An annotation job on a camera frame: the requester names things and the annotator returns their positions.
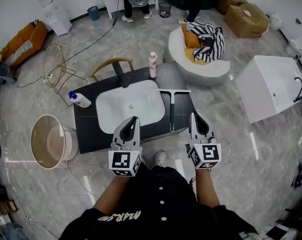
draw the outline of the black faucet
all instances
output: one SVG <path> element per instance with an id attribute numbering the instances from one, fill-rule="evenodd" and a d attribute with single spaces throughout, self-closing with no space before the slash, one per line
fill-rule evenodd
<path id="1" fill-rule="evenodd" d="M 118 61 L 112 63 L 116 75 L 120 78 L 120 84 L 123 88 L 130 85 L 128 76 L 123 72 L 122 67 Z"/>
<path id="2" fill-rule="evenodd" d="M 300 94 L 301 94 L 301 92 L 302 92 L 302 79 L 299 78 L 299 77 L 295 77 L 295 78 L 294 78 L 294 80 L 297 80 L 297 79 L 299 79 L 300 82 L 301 82 L 301 89 L 300 89 L 299 94 L 297 95 L 297 97 L 293 100 L 294 103 L 296 103 L 296 102 L 302 100 L 302 96 L 300 96 Z"/>

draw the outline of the gray marble floor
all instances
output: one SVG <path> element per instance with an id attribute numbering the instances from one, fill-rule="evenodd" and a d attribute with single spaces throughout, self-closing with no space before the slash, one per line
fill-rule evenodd
<path id="1" fill-rule="evenodd" d="M 138 69 L 148 65 L 149 53 L 154 51 L 161 63 L 168 36 L 179 27 L 177 20 L 185 15 L 173 7 L 171 17 L 163 19 L 155 9 L 152 10 L 154 16 L 149 20 L 143 19 L 139 10 L 134 10 L 135 21 L 132 24 L 119 19 L 104 38 L 70 59 L 68 67 L 92 83 L 89 74 L 111 57 L 131 57 L 134 68 Z M 254 55 L 286 57 L 285 41 L 272 30 L 259 39 L 238 39 L 214 10 L 201 11 L 199 21 L 223 28 L 226 51 L 222 59 L 231 61 L 230 78 L 223 84 L 213 87 L 188 85 L 196 109 L 213 122 L 222 144 L 222 162 L 211 173 L 214 185 L 223 204 L 262 230 L 282 216 L 283 209 L 302 195 L 302 189 L 293 190 L 290 186 L 298 164 L 302 104 L 249 124 L 232 79 Z M 66 58 L 69 58 L 100 37 L 112 22 L 106 12 L 102 12 L 97 22 L 89 18 L 79 20 L 73 23 L 69 34 L 59 39 L 52 35 L 49 43 L 62 42 L 68 47 L 65 47 L 65 52 L 68 49 Z M 43 75 L 44 57 L 45 52 L 38 52 L 19 68 L 19 85 L 33 82 Z M 98 72 L 97 78 L 101 80 L 114 74 L 111 67 L 107 67 Z M 83 83 L 70 80 L 64 91 L 80 85 Z M 63 125 L 74 128 L 73 108 L 67 107 L 43 80 L 25 88 L 2 86 L 0 104 L 0 142 L 3 149 L 0 180 L 20 209 L 13 217 L 30 239 L 56 239 L 55 236 L 60 236 L 71 220 L 92 207 L 112 180 L 113 174 L 106 165 L 107 152 L 77 155 L 69 162 L 72 173 L 66 166 L 54 170 L 41 169 L 34 162 L 30 150 L 33 124 L 41 115 L 53 114 Z M 184 146 L 188 140 L 188 130 L 185 130 L 178 135 L 144 143 L 146 163 L 150 165 L 154 154 L 164 150 L 166 165 L 176 167 L 176 160 L 181 159 L 185 177 L 190 179 L 195 171 Z M 83 189 L 79 181 L 96 196 Z"/>

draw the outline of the shoe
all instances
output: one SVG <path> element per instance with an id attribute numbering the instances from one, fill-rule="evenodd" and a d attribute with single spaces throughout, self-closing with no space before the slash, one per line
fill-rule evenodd
<path id="1" fill-rule="evenodd" d="M 165 152 L 161 150 L 155 156 L 155 165 L 163 166 L 164 162 L 165 162 Z"/>
<path id="2" fill-rule="evenodd" d="M 132 23 L 134 20 L 133 20 L 133 18 L 132 18 L 132 17 L 127 18 L 127 17 L 125 17 L 125 16 L 122 16 L 122 21 L 124 21 L 124 22 L 128 22 L 128 23 Z"/>
<path id="3" fill-rule="evenodd" d="M 182 23 L 187 23 L 187 20 L 186 19 L 181 19 L 178 22 L 179 22 L 180 25 L 182 25 Z"/>
<path id="4" fill-rule="evenodd" d="M 148 20 L 150 17 L 152 17 L 152 12 L 150 11 L 149 14 L 144 14 L 144 19 Z"/>
<path id="5" fill-rule="evenodd" d="M 190 15 L 190 11 L 189 11 L 189 10 L 186 10 L 185 12 L 186 12 L 187 15 Z M 196 18 L 196 19 L 197 19 L 197 18 L 199 19 L 199 18 L 200 18 L 200 14 L 198 13 L 197 16 L 196 16 L 195 18 Z"/>

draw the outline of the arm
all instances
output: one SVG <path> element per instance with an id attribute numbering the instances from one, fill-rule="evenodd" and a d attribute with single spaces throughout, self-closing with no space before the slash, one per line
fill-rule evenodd
<path id="1" fill-rule="evenodd" d="M 196 169 L 196 195 L 201 205 L 215 207 L 220 205 L 217 198 L 210 173 L 207 169 Z"/>
<path id="2" fill-rule="evenodd" d="M 113 214 L 128 180 L 129 177 L 115 176 L 101 197 L 96 201 L 93 208 L 108 216 Z"/>

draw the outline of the chair backrest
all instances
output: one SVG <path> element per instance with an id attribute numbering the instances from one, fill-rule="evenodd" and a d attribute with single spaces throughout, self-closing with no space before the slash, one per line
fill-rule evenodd
<path id="1" fill-rule="evenodd" d="M 101 68 L 109 65 L 109 64 L 113 64 L 115 62 L 128 62 L 129 65 L 130 65 L 130 69 L 131 71 L 133 71 L 133 65 L 132 65 L 132 61 L 133 59 L 131 58 L 111 58 L 111 59 L 108 59 L 107 61 L 103 62 L 102 64 L 100 64 L 94 71 L 93 73 L 90 75 L 90 77 L 94 78 L 96 82 L 98 82 L 97 78 L 94 76 L 96 74 L 97 71 L 99 71 Z"/>

